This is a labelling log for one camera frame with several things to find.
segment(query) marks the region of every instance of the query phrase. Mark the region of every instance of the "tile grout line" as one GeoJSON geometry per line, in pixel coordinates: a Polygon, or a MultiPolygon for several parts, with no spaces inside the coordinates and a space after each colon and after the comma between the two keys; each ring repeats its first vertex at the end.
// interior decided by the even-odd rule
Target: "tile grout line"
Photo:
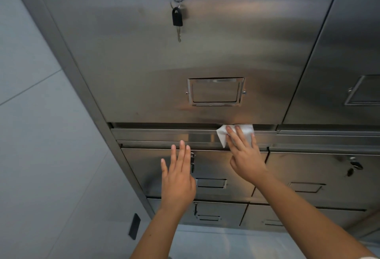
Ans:
{"type": "Polygon", "coordinates": [[[80,202],[81,202],[82,199],[83,199],[84,194],[86,194],[88,187],[91,185],[92,180],[94,179],[95,175],[97,174],[97,172],[98,172],[100,166],[103,164],[104,159],[107,157],[108,153],[109,153],[109,150],[107,150],[107,152],[106,152],[106,154],[104,155],[103,159],[100,161],[100,164],[99,164],[99,166],[97,167],[97,169],[96,169],[94,175],[92,176],[92,178],[91,178],[90,182],[88,183],[86,189],[84,189],[84,192],[83,192],[82,196],[81,196],[80,199],[78,200],[78,203],[75,205],[75,207],[74,207],[72,213],[70,214],[69,218],[66,220],[66,223],[64,224],[62,230],[59,232],[59,235],[58,235],[57,239],[55,240],[53,246],[51,247],[49,253],[46,255],[45,259],[48,259],[48,258],[50,257],[51,252],[53,251],[55,244],[58,242],[59,238],[61,237],[62,233],[64,232],[64,230],[65,230],[65,228],[66,228],[66,225],[69,223],[70,219],[73,217],[73,214],[74,214],[75,210],[78,208],[80,202]]]}
{"type": "Polygon", "coordinates": [[[40,80],[39,82],[37,82],[37,83],[31,85],[29,88],[26,88],[26,89],[23,90],[22,92],[20,92],[20,93],[14,95],[14,96],[12,96],[11,98],[7,99],[6,101],[0,103],[0,106],[2,106],[3,104],[9,102],[10,100],[16,98],[17,96],[21,95],[22,93],[25,93],[27,90],[30,90],[30,89],[33,88],[34,86],[38,85],[39,83],[42,83],[44,80],[49,79],[50,77],[54,76],[55,74],[59,73],[60,71],[62,71],[62,69],[57,70],[56,72],[52,73],[51,75],[48,75],[45,79],[40,80]]]}

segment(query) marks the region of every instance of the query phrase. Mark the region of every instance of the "forearm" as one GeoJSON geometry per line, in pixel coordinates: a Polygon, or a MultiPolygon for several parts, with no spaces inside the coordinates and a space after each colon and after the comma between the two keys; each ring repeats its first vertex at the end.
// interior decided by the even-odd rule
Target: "forearm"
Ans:
{"type": "Polygon", "coordinates": [[[308,259],[359,259],[374,256],[269,172],[256,186],[308,259]]]}
{"type": "Polygon", "coordinates": [[[181,216],[159,209],[145,230],[130,259],[168,259],[181,216]]]}

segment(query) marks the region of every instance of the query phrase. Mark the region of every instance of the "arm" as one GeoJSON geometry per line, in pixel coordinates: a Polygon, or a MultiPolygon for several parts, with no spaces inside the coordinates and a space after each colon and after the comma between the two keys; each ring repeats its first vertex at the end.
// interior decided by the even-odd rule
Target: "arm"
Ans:
{"type": "Polygon", "coordinates": [[[171,147],[169,171],[161,159],[161,206],[145,230],[130,259],[167,259],[179,220],[194,200],[196,183],[190,175],[190,147],[183,141],[171,147]]]}
{"type": "Polygon", "coordinates": [[[232,168],[260,190],[306,258],[359,259],[375,256],[269,173],[253,134],[251,147],[239,127],[236,127],[237,134],[229,127],[227,132],[227,142],[233,154],[232,168]]]}

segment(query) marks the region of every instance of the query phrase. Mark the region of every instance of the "key ring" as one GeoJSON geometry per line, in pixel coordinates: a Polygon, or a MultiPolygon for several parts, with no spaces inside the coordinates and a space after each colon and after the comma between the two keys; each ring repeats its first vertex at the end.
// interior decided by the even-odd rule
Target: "key ring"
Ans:
{"type": "Polygon", "coordinates": [[[171,9],[174,9],[174,6],[171,4],[171,1],[172,1],[172,0],[170,0],[170,6],[171,6],[171,9]]]}

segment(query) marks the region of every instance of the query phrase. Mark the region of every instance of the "white cloth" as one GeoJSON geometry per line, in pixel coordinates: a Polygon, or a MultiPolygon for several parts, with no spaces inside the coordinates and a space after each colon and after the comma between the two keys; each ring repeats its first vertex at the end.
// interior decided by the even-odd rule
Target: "white cloth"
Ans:
{"type": "Polygon", "coordinates": [[[251,134],[255,134],[254,127],[252,125],[235,125],[235,126],[234,125],[223,125],[219,129],[216,130],[216,134],[218,134],[219,140],[220,140],[223,148],[226,147],[226,135],[228,134],[227,130],[226,130],[227,126],[230,126],[231,129],[235,133],[236,133],[235,126],[239,126],[240,129],[243,131],[245,138],[247,139],[247,141],[251,145],[251,142],[252,142],[251,134]]]}

